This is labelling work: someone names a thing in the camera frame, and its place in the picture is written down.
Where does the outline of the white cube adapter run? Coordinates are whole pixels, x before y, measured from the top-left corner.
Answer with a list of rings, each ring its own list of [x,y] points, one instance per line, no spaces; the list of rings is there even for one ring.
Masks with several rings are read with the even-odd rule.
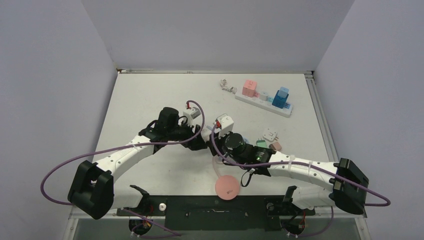
[[[211,140],[211,135],[216,136],[215,130],[212,126],[206,125],[200,133],[204,142],[209,142]]]

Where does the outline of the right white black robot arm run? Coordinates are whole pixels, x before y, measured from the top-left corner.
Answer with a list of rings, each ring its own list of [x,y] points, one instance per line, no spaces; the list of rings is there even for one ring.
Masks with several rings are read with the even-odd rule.
[[[239,133],[209,137],[211,153],[251,175],[285,177],[309,183],[289,186],[282,207],[289,214],[300,209],[336,206],[353,215],[365,212],[369,178],[350,159],[338,162],[306,160],[244,141]]]

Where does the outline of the pink round disc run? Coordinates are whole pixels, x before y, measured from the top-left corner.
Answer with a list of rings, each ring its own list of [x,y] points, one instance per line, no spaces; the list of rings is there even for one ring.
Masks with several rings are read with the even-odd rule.
[[[222,175],[215,182],[216,195],[225,201],[234,199],[240,193],[240,183],[231,175]]]

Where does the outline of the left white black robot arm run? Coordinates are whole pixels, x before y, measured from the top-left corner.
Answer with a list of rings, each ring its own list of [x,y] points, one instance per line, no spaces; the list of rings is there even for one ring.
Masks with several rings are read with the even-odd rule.
[[[207,148],[201,135],[203,124],[194,124],[204,111],[200,106],[179,113],[164,107],[156,120],[142,129],[128,144],[95,162],[85,160],[77,167],[68,201],[98,220],[113,209],[130,208],[136,215],[148,211],[149,194],[136,185],[115,188],[116,181],[141,160],[156,154],[166,145],[182,145],[192,151]]]

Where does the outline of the green plug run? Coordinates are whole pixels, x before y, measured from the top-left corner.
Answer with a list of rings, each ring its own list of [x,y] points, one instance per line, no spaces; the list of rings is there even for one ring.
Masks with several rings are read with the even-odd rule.
[[[255,144],[257,147],[260,147],[260,148],[266,148],[266,149],[268,148],[267,142],[263,139],[257,140]]]

